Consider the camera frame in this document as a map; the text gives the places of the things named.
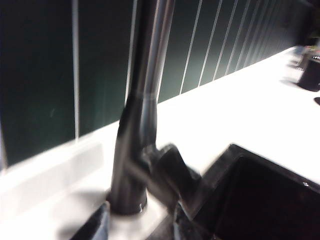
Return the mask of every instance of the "dark green backsplash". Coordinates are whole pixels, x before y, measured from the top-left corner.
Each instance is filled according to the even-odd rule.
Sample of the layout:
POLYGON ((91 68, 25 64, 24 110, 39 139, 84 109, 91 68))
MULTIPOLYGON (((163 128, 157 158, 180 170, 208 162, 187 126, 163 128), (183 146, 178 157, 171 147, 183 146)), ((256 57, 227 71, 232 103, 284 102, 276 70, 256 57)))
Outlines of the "dark green backsplash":
POLYGON ((9 165, 75 137, 71 12, 70 0, 0 1, 0 113, 9 165))
MULTIPOLYGON (((117 121, 124 108, 133 6, 78 0, 81 136, 117 121)), ((71 0, 0 1, 9 165, 75 137, 73 10, 71 0)), ((308 14, 299 0, 176 0, 159 102, 295 45, 308 14)))

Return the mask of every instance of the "faucet handle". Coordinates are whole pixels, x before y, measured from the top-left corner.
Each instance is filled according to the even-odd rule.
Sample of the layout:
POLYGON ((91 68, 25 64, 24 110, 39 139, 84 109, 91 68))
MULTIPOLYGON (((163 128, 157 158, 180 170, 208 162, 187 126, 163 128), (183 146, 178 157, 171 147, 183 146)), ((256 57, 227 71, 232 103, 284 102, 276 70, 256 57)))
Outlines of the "faucet handle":
POLYGON ((161 157, 152 164, 150 174, 174 190, 185 214, 193 220, 212 193, 212 188, 199 173, 185 164, 175 145, 167 145, 160 152, 161 157))

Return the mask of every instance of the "white countertop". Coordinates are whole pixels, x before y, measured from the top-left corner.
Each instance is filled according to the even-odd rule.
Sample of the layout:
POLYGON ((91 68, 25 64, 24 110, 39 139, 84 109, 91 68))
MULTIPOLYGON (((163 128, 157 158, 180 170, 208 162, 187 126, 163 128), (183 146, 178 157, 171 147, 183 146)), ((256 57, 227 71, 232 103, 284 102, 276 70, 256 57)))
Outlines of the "white countertop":
MULTIPOLYGON (((291 83, 302 73, 286 66, 292 59, 287 50, 160 103, 158 147, 174 143, 186 164, 203 173, 229 144, 235 143, 320 184, 320 106, 313 100, 320 93, 291 83)), ((102 203, 110 187, 118 124, 42 153, 1 176, 0 239, 68 240, 102 203), (70 160, 84 149, 94 152, 70 160), (57 155, 61 157, 59 165, 54 161, 45 165, 42 161, 57 155), (79 173, 78 178, 76 174, 70 176, 73 169, 86 169, 90 158, 97 162, 92 172, 79 173), (26 185, 21 184, 24 178, 18 175, 36 164, 41 165, 37 174, 60 166, 59 176, 37 178, 37 183, 42 182, 42 192, 35 187, 39 183, 30 183, 24 199, 20 192, 21 186, 26 190, 26 185), (57 191, 45 196, 46 186, 52 189, 60 178, 68 181, 62 180, 57 191), (38 195, 44 197, 32 205, 31 200, 38 195)), ((149 196, 143 214, 112 216, 109 239, 145 239, 165 215, 165 209, 149 196)))

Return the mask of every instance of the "kitchen faucet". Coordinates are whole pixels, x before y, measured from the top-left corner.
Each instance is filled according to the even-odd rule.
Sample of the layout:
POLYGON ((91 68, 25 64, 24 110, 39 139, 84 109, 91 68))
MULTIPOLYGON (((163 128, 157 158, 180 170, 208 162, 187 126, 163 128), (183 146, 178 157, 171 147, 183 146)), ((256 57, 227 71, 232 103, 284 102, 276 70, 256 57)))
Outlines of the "kitchen faucet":
POLYGON ((111 211, 131 215, 147 204, 146 189, 173 213, 180 204, 193 219, 210 188, 178 149, 156 147, 157 94, 165 63, 174 0, 139 0, 130 92, 115 144, 111 211))

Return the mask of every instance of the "black sink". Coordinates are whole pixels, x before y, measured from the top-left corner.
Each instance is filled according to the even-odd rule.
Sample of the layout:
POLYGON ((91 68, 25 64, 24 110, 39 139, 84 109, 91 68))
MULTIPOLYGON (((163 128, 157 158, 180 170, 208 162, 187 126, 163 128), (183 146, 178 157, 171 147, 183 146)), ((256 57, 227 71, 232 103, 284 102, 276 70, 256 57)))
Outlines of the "black sink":
MULTIPOLYGON (((214 191, 196 222, 217 239, 320 240, 318 184, 234 144, 203 178, 214 191)), ((148 239, 174 239, 172 222, 148 239)))

